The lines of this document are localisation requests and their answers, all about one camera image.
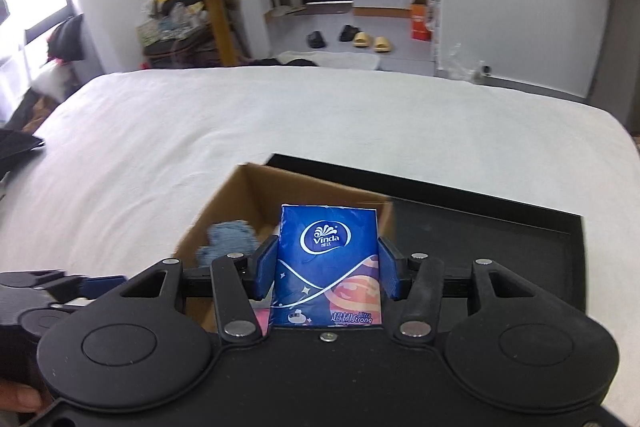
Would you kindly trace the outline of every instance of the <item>finger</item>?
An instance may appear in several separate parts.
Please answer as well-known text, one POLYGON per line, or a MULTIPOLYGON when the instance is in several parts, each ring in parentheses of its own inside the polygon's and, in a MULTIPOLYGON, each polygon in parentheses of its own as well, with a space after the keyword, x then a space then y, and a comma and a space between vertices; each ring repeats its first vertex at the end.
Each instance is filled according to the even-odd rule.
POLYGON ((36 412, 42 407, 40 393, 21 383, 0 380, 0 410, 36 412))

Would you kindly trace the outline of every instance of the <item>black slipper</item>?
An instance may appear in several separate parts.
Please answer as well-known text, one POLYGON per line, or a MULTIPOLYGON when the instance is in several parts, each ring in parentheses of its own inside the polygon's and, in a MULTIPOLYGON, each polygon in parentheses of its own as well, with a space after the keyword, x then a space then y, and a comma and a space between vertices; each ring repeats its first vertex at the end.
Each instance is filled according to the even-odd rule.
POLYGON ((326 43, 324 42, 324 38, 322 38, 322 33, 320 32, 313 32, 307 35, 306 43, 313 49, 326 47, 326 43))
POLYGON ((340 33, 340 42, 351 42, 353 38, 360 32, 360 28, 347 24, 342 28, 340 33))

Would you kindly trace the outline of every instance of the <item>blue tissue packet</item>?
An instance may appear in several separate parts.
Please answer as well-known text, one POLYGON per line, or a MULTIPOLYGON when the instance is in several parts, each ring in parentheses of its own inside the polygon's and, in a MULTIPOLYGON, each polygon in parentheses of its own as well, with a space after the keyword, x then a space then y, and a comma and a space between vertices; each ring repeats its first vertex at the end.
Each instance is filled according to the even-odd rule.
POLYGON ((284 204, 271 324, 367 326, 381 321, 376 211, 284 204))

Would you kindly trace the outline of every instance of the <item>table leg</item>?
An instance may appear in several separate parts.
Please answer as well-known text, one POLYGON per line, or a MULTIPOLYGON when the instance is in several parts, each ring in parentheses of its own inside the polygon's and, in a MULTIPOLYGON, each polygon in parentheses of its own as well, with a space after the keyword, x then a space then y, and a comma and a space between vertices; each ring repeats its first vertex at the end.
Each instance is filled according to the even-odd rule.
POLYGON ((204 4, 209 12, 211 29, 222 65, 227 68, 237 66, 238 57, 234 49, 229 22, 226 19, 224 0, 204 0, 204 4))

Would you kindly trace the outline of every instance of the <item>slipper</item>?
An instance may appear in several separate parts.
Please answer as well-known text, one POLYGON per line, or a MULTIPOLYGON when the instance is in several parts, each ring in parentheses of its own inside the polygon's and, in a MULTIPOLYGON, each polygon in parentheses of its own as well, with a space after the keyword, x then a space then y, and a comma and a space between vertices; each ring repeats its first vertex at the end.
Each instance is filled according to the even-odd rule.
POLYGON ((309 33, 309 35, 306 36, 306 43, 309 45, 310 48, 313 48, 315 50, 318 48, 326 47, 326 42, 324 42, 322 33, 318 31, 309 33))
POLYGON ((393 49, 393 46, 387 38, 376 37, 376 40, 373 42, 373 49, 376 53, 388 53, 393 49))
POLYGON ((371 45, 371 37, 365 32, 360 32, 353 39, 353 45, 357 48, 368 48, 371 45))
POLYGON ((360 28, 356 28, 355 26, 347 24, 344 28, 342 28, 339 40, 340 42, 351 42, 359 32, 360 28))

